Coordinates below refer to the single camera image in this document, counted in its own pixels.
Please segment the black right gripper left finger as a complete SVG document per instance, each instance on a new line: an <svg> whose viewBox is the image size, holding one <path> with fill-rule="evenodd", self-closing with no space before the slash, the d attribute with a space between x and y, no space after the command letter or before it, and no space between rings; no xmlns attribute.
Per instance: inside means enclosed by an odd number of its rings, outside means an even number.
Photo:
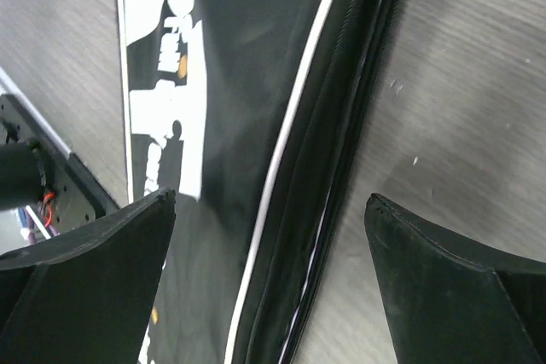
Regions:
<svg viewBox="0 0 546 364"><path fill-rule="evenodd" d="M162 188L1 256L3 363L135 363L175 222Z"/></svg>

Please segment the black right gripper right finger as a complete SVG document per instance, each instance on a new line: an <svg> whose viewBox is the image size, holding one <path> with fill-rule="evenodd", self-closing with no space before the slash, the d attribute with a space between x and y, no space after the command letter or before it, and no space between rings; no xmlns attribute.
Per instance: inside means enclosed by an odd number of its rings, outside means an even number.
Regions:
<svg viewBox="0 0 546 364"><path fill-rule="evenodd" d="M372 194L364 224L399 363L543 363L545 264Z"/></svg>

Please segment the black racket bag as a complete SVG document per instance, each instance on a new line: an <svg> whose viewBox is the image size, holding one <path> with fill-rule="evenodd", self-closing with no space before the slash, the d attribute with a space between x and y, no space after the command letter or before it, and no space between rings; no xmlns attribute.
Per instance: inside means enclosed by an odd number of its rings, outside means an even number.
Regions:
<svg viewBox="0 0 546 364"><path fill-rule="evenodd" d="M141 363L289 363L398 0L117 0L128 196L176 219Z"/></svg>

